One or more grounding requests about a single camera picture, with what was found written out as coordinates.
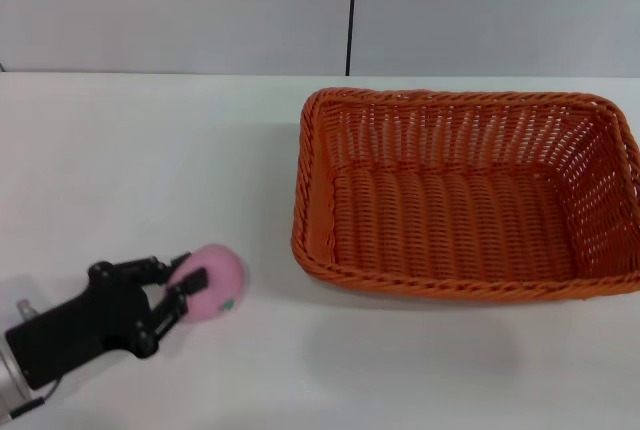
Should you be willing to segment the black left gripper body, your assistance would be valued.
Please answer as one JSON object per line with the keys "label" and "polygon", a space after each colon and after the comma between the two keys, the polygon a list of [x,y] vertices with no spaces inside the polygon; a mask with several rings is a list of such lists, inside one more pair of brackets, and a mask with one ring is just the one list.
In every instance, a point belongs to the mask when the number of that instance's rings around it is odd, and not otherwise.
{"label": "black left gripper body", "polygon": [[39,390],[110,351],[152,356],[159,341],[143,287],[118,275],[116,264],[99,262],[79,295],[8,330],[28,387]]}

